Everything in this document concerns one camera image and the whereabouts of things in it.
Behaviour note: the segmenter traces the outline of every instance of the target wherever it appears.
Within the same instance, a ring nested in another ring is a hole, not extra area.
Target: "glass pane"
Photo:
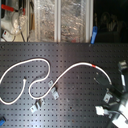
[[[84,41],[85,1],[62,0],[62,42]]]
[[[54,41],[55,0],[35,0],[35,39]]]

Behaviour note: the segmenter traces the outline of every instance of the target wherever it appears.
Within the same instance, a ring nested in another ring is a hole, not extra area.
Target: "metal bracket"
[[[31,112],[32,112],[32,113],[35,113],[35,112],[38,111],[38,110],[41,108],[41,106],[44,105],[44,104],[45,104],[44,99],[38,100],[38,101],[30,108]]]
[[[51,80],[49,83],[48,83],[49,87],[52,87],[53,85],[53,81]],[[51,90],[51,93],[54,97],[55,100],[57,100],[59,98],[59,94],[57,92],[57,88],[56,87],[53,87],[52,90]]]
[[[107,92],[106,92],[105,97],[104,97],[103,100],[104,100],[106,103],[108,103],[109,100],[110,100],[110,98],[112,98],[112,97],[113,97],[113,96],[112,96],[112,94],[110,93],[109,89],[107,89]]]

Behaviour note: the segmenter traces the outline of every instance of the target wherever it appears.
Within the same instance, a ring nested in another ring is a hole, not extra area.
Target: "white wire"
[[[46,96],[48,95],[48,93],[51,91],[51,89],[56,85],[56,83],[59,81],[59,79],[60,79],[62,76],[64,76],[64,75],[65,75],[69,70],[71,70],[72,68],[77,67],[77,66],[80,66],[80,65],[92,67],[92,64],[86,63],[86,62],[81,62],[81,63],[77,63],[77,64],[74,64],[74,65],[70,66],[67,70],[65,70],[65,71],[57,78],[57,80],[54,82],[54,84],[52,85],[52,87],[51,87],[43,96],[40,96],[40,97],[34,97],[34,96],[31,95],[31,92],[30,92],[31,87],[33,86],[34,83],[36,83],[36,82],[33,82],[33,83],[31,83],[31,85],[29,86],[29,95],[30,95],[30,97],[33,98],[33,99],[36,99],[36,100],[37,100],[37,99],[42,99],[42,98],[46,97]],[[95,66],[95,68],[98,69],[98,70],[100,70],[100,71],[108,78],[110,85],[112,85],[112,81],[111,81],[110,77],[107,75],[107,73],[106,73],[103,69],[101,69],[100,67],[98,67],[98,66]]]
[[[19,94],[19,96],[18,96],[14,101],[12,101],[12,102],[10,102],[10,103],[7,103],[7,102],[3,101],[3,100],[1,99],[1,97],[0,97],[0,101],[1,101],[3,104],[5,104],[5,105],[12,105],[12,104],[14,104],[14,103],[21,97],[21,95],[23,94],[24,88],[25,88],[25,84],[26,84],[26,79],[23,79],[23,88],[22,88],[22,91],[21,91],[21,93]]]
[[[47,74],[47,76],[46,76],[45,78],[43,78],[43,79],[34,81],[33,84],[36,83],[36,82],[40,82],[40,81],[45,80],[45,79],[49,76],[49,74],[50,74],[50,64],[49,64],[49,62],[48,62],[47,60],[45,60],[45,59],[42,59],[42,58],[35,58],[35,59],[30,59],[30,60],[26,60],[26,61],[23,61],[23,62],[19,62],[19,63],[17,63],[17,64],[14,64],[13,66],[11,66],[11,67],[10,67],[9,69],[7,69],[7,70],[4,72],[4,74],[2,75],[2,77],[1,77],[1,79],[0,79],[0,84],[2,83],[2,80],[3,80],[3,78],[5,77],[5,75],[6,75],[11,69],[13,69],[13,68],[16,67],[16,66],[19,66],[19,65],[22,65],[22,64],[26,64],[26,63],[29,63],[29,62],[32,62],[32,61],[44,61],[44,62],[46,62],[47,65],[48,65],[48,74]],[[7,102],[3,101],[3,100],[1,99],[1,97],[0,97],[0,101],[1,101],[3,104],[5,104],[5,105],[14,104],[14,103],[21,97],[21,95],[23,94],[24,88],[25,88],[25,84],[26,84],[26,79],[23,79],[23,88],[22,88],[22,91],[21,91],[21,93],[19,94],[19,96],[18,96],[14,101],[12,101],[12,102],[10,102],[10,103],[7,103]]]
[[[11,69],[13,69],[13,68],[16,67],[16,66],[19,66],[19,65],[22,65],[22,64],[26,64],[26,63],[29,63],[29,62],[32,62],[32,61],[44,61],[44,62],[46,62],[47,65],[48,65],[48,73],[47,73],[46,77],[44,77],[43,79],[39,79],[39,80],[33,81],[33,82],[30,84],[30,86],[29,86],[29,90],[28,90],[28,91],[29,91],[29,95],[30,95],[30,97],[33,98],[33,99],[42,99],[42,98],[46,97],[46,96],[48,95],[48,93],[49,93],[49,92],[51,91],[51,89],[56,85],[56,83],[59,81],[59,79],[60,79],[61,77],[63,77],[63,76],[64,76],[68,71],[70,71],[72,68],[77,67],[77,66],[81,66],[81,65],[83,65],[83,66],[89,66],[89,67],[94,67],[94,68],[100,70],[100,71],[107,77],[107,79],[108,79],[110,85],[112,85],[112,81],[111,81],[110,77],[107,75],[107,73],[106,73],[103,69],[101,69],[101,68],[98,67],[98,66],[94,66],[94,65],[92,65],[92,64],[90,64],[90,63],[80,62],[80,63],[76,63],[76,64],[70,66],[68,69],[66,69],[66,70],[57,78],[57,80],[54,82],[54,84],[52,85],[52,87],[51,87],[43,96],[34,97],[34,96],[31,95],[31,91],[30,91],[30,90],[31,90],[31,87],[32,87],[35,83],[41,82],[41,81],[44,81],[45,79],[47,79],[48,76],[49,76],[49,74],[50,74],[50,64],[49,64],[49,62],[48,62],[47,60],[42,59],[42,58],[30,59],[30,60],[27,60],[27,61],[19,62],[19,63],[15,64],[15,65],[11,66],[11,67],[10,67],[9,69],[7,69],[7,70],[4,72],[4,74],[2,75],[2,77],[1,77],[1,79],[0,79],[0,84],[2,83],[2,80],[3,80],[3,78],[5,77],[5,75],[6,75]],[[26,84],[26,79],[23,79],[23,88],[22,88],[22,91],[21,91],[21,93],[19,94],[19,96],[18,96],[14,101],[12,101],[12,102],[10,102],[10,103],[7,103],[7,102],[3,101],[3,100],[1,99],[1,97],[0,97],[0,101],[1,101],[3,104],[5,104],[5,105],[11,105],[11,104],[15,103],[15,102],[21,97],[21,95],[22,95],[22,93],[23,93],[23,91],[24,91],[24,88],[25,88],[25,84]]]

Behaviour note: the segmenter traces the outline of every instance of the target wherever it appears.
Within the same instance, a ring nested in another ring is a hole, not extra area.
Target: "black pegboard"
[[[51,73],[44,82],[32,88],[33,95],[43,95],[48,82],[53,81],[69,66],[77,62],[90,62],[103,68],[114,84],[120,85],[118,62],[128,60],[127,44],[54,44],[54,43],[1,43],[0,76],[11,65],[30,58],[41,57],[51,64]],[[45,105],[32,114],[29,108],[35,103],[28,95],[28,87],[37,76],[47,72],[44,62],[31,62],[14,68],[0,86],[0,96],[5,101],[14,100],[27,78],[25,91],[13,105],[0,103],[0,116],[6,118],[3,128],[105,128],[108,117],[97,116],[96,105],[103,105],[105,88],[96,84],[96,69],[80,66],[72,69],[58,82],[58,100],[51,93]]]

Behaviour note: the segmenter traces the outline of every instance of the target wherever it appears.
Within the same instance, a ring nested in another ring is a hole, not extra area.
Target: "blue object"
[[[2,118],[2,119],[0,120],[0,126],[2,126],[4,123],[5,123],[5,119]]]
[[[95,39],[96,39],[96,36],[97,36],[97,31],[98,31],[98,27],[94,26],[93,27],[93,32],[92,32],[91,44],[95,43]]]

